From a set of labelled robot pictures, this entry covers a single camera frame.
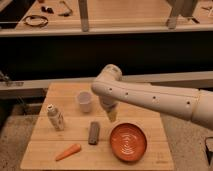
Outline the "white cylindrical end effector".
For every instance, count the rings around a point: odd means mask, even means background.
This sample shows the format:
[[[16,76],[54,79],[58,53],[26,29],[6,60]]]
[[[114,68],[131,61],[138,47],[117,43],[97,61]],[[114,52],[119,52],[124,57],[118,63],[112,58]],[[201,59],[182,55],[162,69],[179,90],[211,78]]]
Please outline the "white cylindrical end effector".
[[[107,116],[111,122],[116,121],[116,107],[117,107],[117,102],[113,99],[110,98],[103,98],[102,99],[102,107],[107,113]]]

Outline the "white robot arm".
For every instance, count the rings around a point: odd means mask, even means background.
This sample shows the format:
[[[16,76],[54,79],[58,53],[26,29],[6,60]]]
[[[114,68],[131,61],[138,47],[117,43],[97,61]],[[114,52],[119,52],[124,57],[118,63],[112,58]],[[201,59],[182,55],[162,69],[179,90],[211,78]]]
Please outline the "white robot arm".
[[[91,90],[111,122],[116,120],[117,102],[125,102],[191,121],[213,130],[213,92],[195,88],[154,86],[122,82],[122,71],[106,65],[93,80]]]

